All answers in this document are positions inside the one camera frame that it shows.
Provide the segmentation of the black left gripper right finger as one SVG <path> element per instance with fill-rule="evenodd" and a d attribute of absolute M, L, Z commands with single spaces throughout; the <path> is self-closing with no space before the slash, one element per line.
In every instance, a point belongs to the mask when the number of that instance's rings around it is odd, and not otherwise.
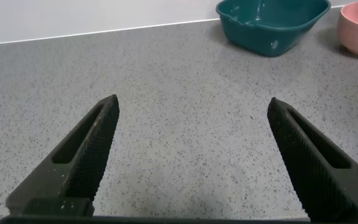
<path fill-rule="evenodd" d="M 272 98 L 267 117 L 310 220 L 358 223 L 358 163 L 286 102 Z"/>

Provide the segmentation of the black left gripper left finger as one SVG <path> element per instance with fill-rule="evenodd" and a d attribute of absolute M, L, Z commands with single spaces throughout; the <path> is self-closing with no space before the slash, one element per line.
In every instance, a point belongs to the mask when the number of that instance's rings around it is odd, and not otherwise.
<path fill-rule="evenodd" d="M 119 119 L 116 95 L 97 102 L 6 199 L 17 215 L 33 199 L 85 198 L 98 191 Z"/>

